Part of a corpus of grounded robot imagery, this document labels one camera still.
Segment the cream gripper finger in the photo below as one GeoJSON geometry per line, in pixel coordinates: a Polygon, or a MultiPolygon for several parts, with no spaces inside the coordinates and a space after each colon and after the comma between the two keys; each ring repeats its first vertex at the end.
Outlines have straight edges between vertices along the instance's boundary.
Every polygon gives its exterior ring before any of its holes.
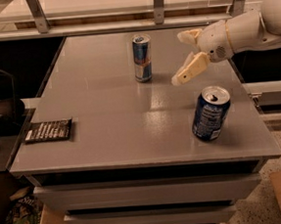
{"type": "Polygon", "coordinates": [[[195,76],[206,70],[210,63],[210,57],[204,52],[198,54],[190,53],[184,61],[183,66],[174,74],[171,79],[173,85],[183,85],[195,76]]]}
{"type": "Polygon", "coordinates": [[[178,40],[181,43],[189,44],[198,49],[202,49],[202,43],[199,42],[200,37],[202,36],[202,30],[199,28],[193,28],[192,30],[184,30],[179,32],[177,35],[178,40]]]}

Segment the white rounded gripper body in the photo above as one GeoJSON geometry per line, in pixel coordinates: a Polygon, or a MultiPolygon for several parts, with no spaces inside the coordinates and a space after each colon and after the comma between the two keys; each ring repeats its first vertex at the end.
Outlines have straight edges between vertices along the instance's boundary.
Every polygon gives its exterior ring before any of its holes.
{"type": "Polygon", "coordinates": [[[228,60],[234,55],[226,25],[226,21],[208,25],[197,38],[200,51],[207,53],[213,63],[228,60]]]}

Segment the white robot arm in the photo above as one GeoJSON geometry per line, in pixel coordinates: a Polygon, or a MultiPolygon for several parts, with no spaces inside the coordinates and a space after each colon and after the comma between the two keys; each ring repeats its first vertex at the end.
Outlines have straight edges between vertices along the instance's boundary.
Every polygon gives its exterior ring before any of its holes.
{"type": "Polygon", "coordinates": [[[239,52],[281,48],[281,0],[262,0],[259,11],[251,10],[204,29],[185,30],[177,38],[197,48],[171,79],[171,84],[183,85],[210,63],[228,60],[239,52]]]}

